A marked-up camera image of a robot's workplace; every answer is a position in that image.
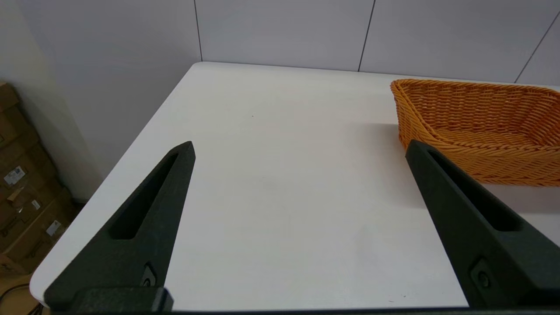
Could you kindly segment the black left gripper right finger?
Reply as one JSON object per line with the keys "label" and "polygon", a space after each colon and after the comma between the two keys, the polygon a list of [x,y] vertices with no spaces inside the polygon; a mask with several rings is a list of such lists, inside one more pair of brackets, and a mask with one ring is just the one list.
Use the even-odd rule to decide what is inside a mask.
{"label": "black left gripper right finger", "polygon": [[471,308],[558,309],[558,245],[434,147],[406,160]]}

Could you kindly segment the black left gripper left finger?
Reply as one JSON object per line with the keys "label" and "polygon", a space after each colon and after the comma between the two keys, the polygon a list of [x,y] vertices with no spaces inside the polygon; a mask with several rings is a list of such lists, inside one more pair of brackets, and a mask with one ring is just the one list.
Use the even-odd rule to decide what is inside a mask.
{"label": "black left gripper left finger", "polygon": [[45,291],[50,308],[170,308],[165,280],[196,154],[171,149]]}

